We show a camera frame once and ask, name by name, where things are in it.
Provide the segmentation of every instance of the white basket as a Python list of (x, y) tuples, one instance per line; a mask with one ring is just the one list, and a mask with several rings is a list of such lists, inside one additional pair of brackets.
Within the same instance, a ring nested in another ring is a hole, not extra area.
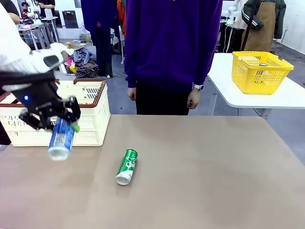
[[(73, 146), (101, 146), (106, 134), (110, 111), (106, 81), (74, 80), (58, 81), (58, 95), (64, 99), (75, 96), (80, 104), (80, 132), (75, 133)], [(21, 103), (12, 105), (16, 100), (13, 94), (0, 97), (0, 121), (13, 146), (49, 146), (52, 132), (34, 130), (19, 119), (24, 109)]]

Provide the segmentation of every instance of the yellow basket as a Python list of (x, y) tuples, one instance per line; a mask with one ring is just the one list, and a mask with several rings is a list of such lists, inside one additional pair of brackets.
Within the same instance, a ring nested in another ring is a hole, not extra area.
[(294, 66), (269, 52), (233, 52), (232, 79), (245, 94), (273, 94)]

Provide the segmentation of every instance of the can label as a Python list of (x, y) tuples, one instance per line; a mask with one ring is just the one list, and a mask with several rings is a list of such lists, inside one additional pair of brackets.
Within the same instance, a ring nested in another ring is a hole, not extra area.
[(127, 149), (117, 175), (121, 174), (124, 177), (129, 177), (131, 179), (137, 158), (138, 152), (136, 150)]
[(74, 138), (74, 130), (71, 127), (70, 123), (58, 117), (55, 127), (53, 129), (53, 134), (49, 148), (63, 147), (71, 151), (73, 138)]

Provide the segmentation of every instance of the blue can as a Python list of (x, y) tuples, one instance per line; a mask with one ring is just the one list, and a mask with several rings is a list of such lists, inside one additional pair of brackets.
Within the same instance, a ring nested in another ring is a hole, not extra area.
[(52, 160), (63, 161), (68, 158), (72, 151), (73, 138), (74, 130), (71, 124), (58, 117), (48, 148)]

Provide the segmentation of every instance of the black pole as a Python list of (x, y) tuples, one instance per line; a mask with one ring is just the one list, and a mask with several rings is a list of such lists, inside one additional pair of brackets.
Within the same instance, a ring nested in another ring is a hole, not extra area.
[(249, 20), (249, 23), (248, 23), (246, 34), (244, 36), (244, 42), (243, 42), (241, 51), (244, 51), (244, 48), (246, 47), (246, 43), (247, 43), (247, 40), (248, 40), (248, 37), (249, 37), (249, 32), (250, 32), (250, 29), (251, 29), (251, 24), (253, 22), (254, 13), (255, 13), (255, 10), (256, 10), (256, 7), (257, 7), (257, 3), (258, 3), (258, 0), (254, 0), (254, 4), (253, 4), (252, 10), (251, 10), (250, 20)]

